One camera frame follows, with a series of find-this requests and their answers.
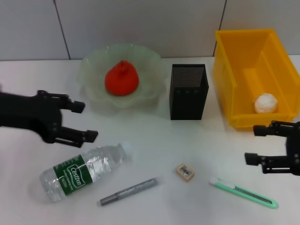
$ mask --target pen holder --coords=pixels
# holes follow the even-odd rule
[[[208,89],[204,64],[173,64],[171,120],[201,120]]]

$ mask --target green glass bowl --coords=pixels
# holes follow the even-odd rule
[[[106,73],[121,60],[127,60],[135,67],[140,82],[132,94],[120,97],[110,94],[104,81]],[[147,47],[133,44],[110,45],[94,51],[82,60],[77,76],[92,102],[108,102],[119,108],[158,98],[165,78],[160,55]]]

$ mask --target red fruit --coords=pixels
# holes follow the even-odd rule
[[[117,96],[129,95],[136,90],[138,85],[139,77],[135,67],[124,60],[109,70],[105,77],[106,89]]]

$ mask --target yellow plastic bin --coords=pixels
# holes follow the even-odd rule
[[[292,121],[299,112],[300,77],[274,30],[216,31],[213,74],[229,124],[236,128]],[[274,113],[257,114],[255,100],[272,94]]]

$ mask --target tabletop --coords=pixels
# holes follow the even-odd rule
[[[300,56],[291,56],[300,72]],[[254,137],[228,126],[212,78],[213,57],[163,59],[168,71],[159,101],[145,108],[92,107],[76,81],[79,60],[0,62],[2,91],[33,96],[37,90],[68,94],[83,101],[82,114],[63,111],[63,125],[97,130],[94,143],[82,148],[46,144],[28,130],[0,128],[0,218],[14,225],[253,225],[297,224],[300,178],[262,174],[260,166],[245,164],[244,153],[284,155],[285,138]],[[170,120],[169,87],[173,63],[206,64],[209,92],[202,120]],[[128,141],[134,146],[131,163],[122,164],[99,183],[50,204],[39,192],[40,173],[96,146]],[[186,163],[195,176],[186,183],[175,169]],[[98,207],[108,195],[153,177],[164,183]],[[211,176],[278,202],[276,210],[209,185]]]

